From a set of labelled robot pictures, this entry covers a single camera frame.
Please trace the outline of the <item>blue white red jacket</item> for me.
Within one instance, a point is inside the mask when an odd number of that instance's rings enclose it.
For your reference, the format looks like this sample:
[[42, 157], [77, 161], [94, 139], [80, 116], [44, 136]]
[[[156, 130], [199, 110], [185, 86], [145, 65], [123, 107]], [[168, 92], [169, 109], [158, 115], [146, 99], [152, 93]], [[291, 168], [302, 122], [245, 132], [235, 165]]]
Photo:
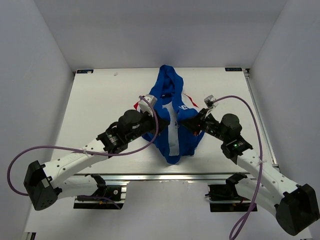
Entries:
[[174, 165], [182, 156], [193, 156], [204, 133], [194, 135], [181, 125], [181, 121], [196, 116], [200, 111], [197, 104], [185, 93], [183, 78], [172, 66], [162, 65], [149, 94], [157, 99], [154, 109], [159, 118], [169, 121], [169, 125], [153, 142], [166, 162]]

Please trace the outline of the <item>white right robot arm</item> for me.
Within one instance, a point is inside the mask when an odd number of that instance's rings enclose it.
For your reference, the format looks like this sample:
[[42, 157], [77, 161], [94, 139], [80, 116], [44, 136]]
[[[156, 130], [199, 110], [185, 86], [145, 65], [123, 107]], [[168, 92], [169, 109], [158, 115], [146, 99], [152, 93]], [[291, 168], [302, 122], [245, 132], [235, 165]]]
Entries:
[[209, 191], [207, 196], [212, 201], [251, 200], [271, 213], [291, 236], [319, 220], [315, 190], [309, 184], [299, 185], [270, 163], [260, 160], [252, 145], [241, 136], [242, 126], [236, 115], [228, 113], [217, 121], [207, 109], [202, 109], [196, 116], [182, 120], [181, 124], [194, 135], [207, 133], [221, 140], [225, 157], [256, 179], [253, 181], [246, 174], [237, 172], [226, 179], [223, 188]]

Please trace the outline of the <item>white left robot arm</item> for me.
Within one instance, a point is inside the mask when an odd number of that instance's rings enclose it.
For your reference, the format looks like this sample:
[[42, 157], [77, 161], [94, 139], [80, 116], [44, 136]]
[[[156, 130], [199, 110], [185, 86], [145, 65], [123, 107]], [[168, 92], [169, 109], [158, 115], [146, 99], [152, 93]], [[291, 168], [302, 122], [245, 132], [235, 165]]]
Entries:
[[44, 164], [30, 163], [23, 185], [34, 209], [44, 210], [68, 197], [115, 202], [113, 191], [107, 191], [106, 182], [99, 174], [78, 175], [78, 172], [125, 151], [130, 142], [146, 133], [161, 133], [169, 124], [169, 120], [158, 114], [152, 117], [147, 112], [127, 110], [80, 152], [73, 151]]

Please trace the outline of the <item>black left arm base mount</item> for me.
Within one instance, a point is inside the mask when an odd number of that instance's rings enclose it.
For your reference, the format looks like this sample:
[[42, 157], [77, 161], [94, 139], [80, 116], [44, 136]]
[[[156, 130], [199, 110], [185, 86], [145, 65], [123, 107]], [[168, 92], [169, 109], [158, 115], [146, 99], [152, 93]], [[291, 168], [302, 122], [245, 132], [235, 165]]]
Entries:
[[126, 198], [127, 185], [124, 183], [106, 183], [99, 174], [90, 174], [89, 176], [96, 181], [97, 190], [90, 196], [76, 196], [73, 208], [83, 210], [121, 210]]

